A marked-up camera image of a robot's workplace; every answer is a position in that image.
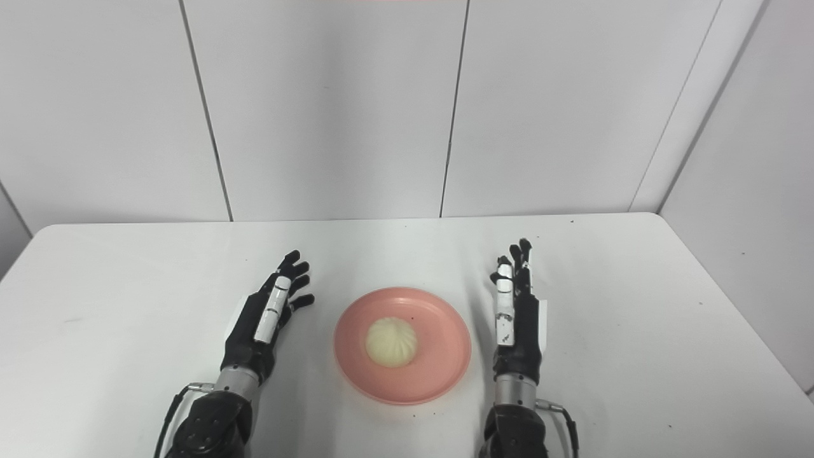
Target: white wall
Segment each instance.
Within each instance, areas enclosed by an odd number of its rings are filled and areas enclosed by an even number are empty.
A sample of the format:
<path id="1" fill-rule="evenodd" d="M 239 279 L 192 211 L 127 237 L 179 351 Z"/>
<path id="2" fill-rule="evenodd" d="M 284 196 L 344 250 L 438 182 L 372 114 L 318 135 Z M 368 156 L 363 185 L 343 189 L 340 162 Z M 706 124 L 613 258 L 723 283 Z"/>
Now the white wall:
<path id="1" fill-rule="evenodd" d="M 465 0 L 194 0 L 236 220 L 438 216 Z"/>
<path id="2" fill-rule="evenodd" d="M 226 220 L 216 154 L 236 220 L 433 217 L 449 150 L 445 216 L 655 210 L 757 4 L 189 1 L 216 151 L 177 2 L 4 2 L 0 180 L 33 231 Z"/>
<path id="3" fill-rule="evenodd" d="M 702 61 L 700 113 L 756 3 L 473 1 L 444 216 L 627 211 L 713 19 L 744 26 Z"/>
<path id="4" fill-rule="evenodd" d="M 11 203 L 0 192 L 0 278 L 11 267 L 29 240 L 31 237 L 17 218 Z"/>
<path id="5" fill-rule="evenodd" d="M 0 181 L 55 222 L 224 221 L 178 4 L 0 4 Z"/>
<path id="6" fill-rule="evenodd" d="M 814 2 L 770 2 L 663 216 L 814 385 Z"/>

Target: panel seam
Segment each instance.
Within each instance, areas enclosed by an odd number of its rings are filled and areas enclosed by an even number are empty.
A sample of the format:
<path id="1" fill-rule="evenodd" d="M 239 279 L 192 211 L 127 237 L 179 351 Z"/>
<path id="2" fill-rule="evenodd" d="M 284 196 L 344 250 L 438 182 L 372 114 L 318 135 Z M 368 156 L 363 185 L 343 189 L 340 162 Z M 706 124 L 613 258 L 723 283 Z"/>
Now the panel seam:
<path id="1" fill-rule="evenodd" d="M 771 0 L 763 0 L 763 2 L 760 4 L 760 9 L 758 9 L 758 13 L 752 20 L 752 24 L 749 26 L 749 30 L 746 32 L 746 36 L 743 38 L 743 43 L 741 43 L 740 48 L 738 48 L 737 50 L 735 59 L 732 61 L 732 64 L 729 65 L 729 70 L 727 70 L 726 76 L 724 76 L 724 80 L 721 82 L 720 87 L 718 88 L 718 91 L 715 94 L 715 97 L 712 98 L 710 106 L 707 108 L 707 112 L 704 113 L 704 118 L 701 120 L 701 124 L 698 126 L 698 130 L 696 130 L 695 135 L 693 136 L 693 140 L 689 143 L 687 151 L 684 153 L 684 157 L 681 159 L 681 163 L 678 166 L 678 170 L 676 170 L 676 174 L 673 176 L 672 181 L 670 182 L 670 186 L 667 188 L 667 192 L 664 193 L 664 198 L 662 199 L 662 202 L 659 205 L 659 209 L 656 210 L 657 214 L 661 214 L 662 211 L 664 210 L 664 205 L 667 203 L 667 199 L 670 198 L 672 190 L 676 187 L 676 183 L 678 183 L 678 178 L 681 176 L 681 173 L 687 166 L 687 161 L 689 160 L 689 157 L 692 156 L 696 145 L 698 145 L 698 141 L 700 140 L 701 135 L 707 128 L 707 124 L 709 123 L 709 120 L 712 117 L 712 113 L 718 106 L 718 102 L 720 101 L 721 96 L 724 94 L 726 86 L 729 85 L 729 80 L 732 79 L 732 75 L 735 73 L 735 68 L 737 68 L 737 66 L 741 63 L 743 53 L 749 46 L 749 42 L 751 42 L 752 36 L 755 35 L 755 30 L 758 28 L 760 20 L 763 19 L 764 13 L 766 12 L 766 8 L 768 7 L 769 2 L 771 2 Z"/>
<path id="2" fill-rule="evenodd" d="M 662 139 L 664 139 L 664 134 L 667 132 L 667 128 L 670 126 L 670 121 L 672 121 L 672 115 L 673 113 L 676 112 L 678 102 L 681 100 L 681 96 L 684 94 L 684 89 L 687 87 L 687 82 L 689 81 L 690 76 L 692 76 L 693 74 L 695 64 L 698 62 L 698 57 L 701 55 L 701 50 L 703 50 L 704 44 L 707 43 L 707 37 L 709 37 L 710 30 L 712 30 L 712 25 L 715 23 L 715 19 L 718 16 L 718 11 L 720 11 L 720 5 L 723 2 L 724 0 L 719 0 L 718 6 L 715 8 L 715 12 L 712 13 L 712 19 L 710 19 L 710 24 L 707 26 L 707 31 L 704 32 L 704 37 L 701 39 L 701 45 L 698 47 L 698 51 L 695 52 L 693 63 L 689 66 L 689 71 L 687 72 L 687 76 L 684 78 L 684 82 L 681 83 L 681 89 L 678 91 L 678 96 L 676 97 L 676 101 L 672 104 L 672 108 L 670 108 L 670 114 L 667 115 L 667 122 L 664 123 L 664 127 L 662 128 L 661 134 L 659 134 L 659 140 L 656 141 L 656 146 L 653 149 L 653 154 L 650 155 L 650 160 L 647 161 L 645 173 L 642 174 L 641 180 L 639 180 L 639 185 L 636 186 L 636 191 L 633 193 L 633 198 L 630 200 L 630 205 L 628 205 L 628 212 L 630 211 L 630 209 L 633 208 L 633 203 L 636 202 L 636 196 L 639 195 L 641 185 L 645 182 L 645 178 L 647 178 L 647 172 L 650 171 L 650 166 L 653 164 L 653 159 L 656 157 L 656 152 L 659 150 Z"/>
<path id="3" fill-rule="evenodd" d="M 17 205 L 11 199 L 11 196 L 9 196 L 8 191 L 6 190 L 6 186 L 3 185 L 2 181 L 0 181 L 0 192 L 3 194 L 4 197 L 6 197 L 6 202 L 8 202 L 8 205 L 11 207 L 11 210 L 14 211 L 14 215 L 17 216 L 17 219 L 20 220 L 20 224 L 23 226 L 23 230 L 25 230 L 25 233 L 28 235 L 28 238 L 32 239 L 33 234 L 31 233 L 31 229 L 28 227 L 28 224 L 26 224 L 25 220 L 23 219 L 23 214 L 20 213 L 20 209 L 17 208 Z"/>
<path id="4" fill-rule="evenodd" d="M 466 11 L 463 15 L 463 34 L 461 35 L 461 53 L 458 56 L 458 70 L 455 77 L 455 95 L 453 96 L 453 115 L 452 120 L 449 122 L 449 141 L 447 142 L 447 161 L 444 164 L 444 185 L 441 188 L 441 207 L 438 210 L 438 218 L 444 216 L 444 198 L 447 194 L 447 176 L 449 175 L 449 159 L 453 154 L 453 132 L 455 130 L 455 112 L 457 111 L 457 95 L 458 88 L 461 86 L 461 66 L 463 65 L 463 47 L 466 43 L 466 25 L 469 22 L 469 3 L 466 0 Z"/>
<path id="5" fill-rule="evenodd" d="M 184 0 L 178 0 L 178 6 L 181 8 L 181 18 L 184 20 L 184 31 L 186 32 L 186 41 L 190 46 L 190 54 L 192 56 L 192 68 L 195 70 L 195 80 L 198 82 L 198 92 L 201 96 L 201 104 L 203 105 L 203 114 L 206 118 L 206 126 L 209 130 L 209 141 L 212 143 L 212 151 L 215 153 L 215 166 L 217 167 L 217 176 L 221 180 L 221 190 L 223 191 L 223 200 L 226 203 L 226 212 L 229 215 L 229 221 L 233 222 L 232 204 L 229 202 L 229 192 L 226 190 L 226 180 L 223 176 L 223 166 L 221 165 L 221 155 L 217 151 L 217 142 L 215 141 L 215 130 L 212 128 L 212 118 L 209 116 L 209 106 L 206 101 L 206 94 L 204 93 L 204 82 L 201 79 L 201 72 L 198 66 L 198 57 L 195 54 L 195 45 L 192 43 L 192 32 L 190 31 L 190 21 L 186 17 L 186 7 Z"/>

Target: steamed bun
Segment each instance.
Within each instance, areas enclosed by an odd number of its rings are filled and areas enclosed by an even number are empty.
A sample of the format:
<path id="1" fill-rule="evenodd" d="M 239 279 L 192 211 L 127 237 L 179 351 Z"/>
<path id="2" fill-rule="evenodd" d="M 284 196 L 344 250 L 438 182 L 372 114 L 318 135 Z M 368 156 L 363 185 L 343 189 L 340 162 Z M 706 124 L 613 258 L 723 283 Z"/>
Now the steamed bun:
<path id="1" fill-rule="evenodd" d="M 400 368 L 415 358 L 418 339 L 409 323 L 391 316 L 370 325 L 365 349 L 374 363 L 385 368 Z"/>

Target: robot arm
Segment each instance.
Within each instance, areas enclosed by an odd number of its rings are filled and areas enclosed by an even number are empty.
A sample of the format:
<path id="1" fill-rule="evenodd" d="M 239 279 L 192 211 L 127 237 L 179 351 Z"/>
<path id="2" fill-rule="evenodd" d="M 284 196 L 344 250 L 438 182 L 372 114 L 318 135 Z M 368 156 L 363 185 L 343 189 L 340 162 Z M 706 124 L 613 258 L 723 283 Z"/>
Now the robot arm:
<path id="1" fill-rule="evenodd" d="M 545 458 L 545 424 L 535 409 L 560 412 L 566 417 L 573 457 L 579 443 L 576 425 L 558 404 L 536 398 L 540 364 L 546 346 L 546 302 L 532 291 L 532 244 L 521 239 L 506 256 L 497 259 L 490 276 L 497 287 L 494 357 L 495 403 L 486 418 L 479 458 Z"/>
<path id="2" fill-rule="evenodd" d="M 243 458 L 252 434 L 252 400 L 274 368 L 274 344 L 280 330 L 299 308 L 313 304 L 311 294 L 289 302 L 310 281 L 307 262 L 300 252 L 289 253 L 278 269 L 249 296 L 238 321 L 226 339 L 221 374 L 214 385 L 190 384 L 207 393 L 196 399 L 187 418 L 178 426 L 167 456 L 171 458 Z M 173 401 L 177 407 L 179 396 Z M 170 408 L 155 456 L 160 456 Z"/>

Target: pink plate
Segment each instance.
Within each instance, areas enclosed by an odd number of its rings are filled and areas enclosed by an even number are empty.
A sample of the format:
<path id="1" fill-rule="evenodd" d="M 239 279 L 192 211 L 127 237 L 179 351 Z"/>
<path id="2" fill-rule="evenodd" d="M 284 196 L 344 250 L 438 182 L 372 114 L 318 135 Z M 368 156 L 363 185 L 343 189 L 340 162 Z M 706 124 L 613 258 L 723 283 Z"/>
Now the pink plate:
<path id="1" fill-rule="evenodd" d="M 410 323 L 418 352 L 403 368 L 374 363 L 365 350 L 367 329 L 380 318 Z M 339 318 L 334 353 L 351 385 L 388 404 L 420 404 L 446 393 L 463 377 L 472 351 L 461 316 L 440 297 L 414 288 L 385 288 L 358 298 Z"/>

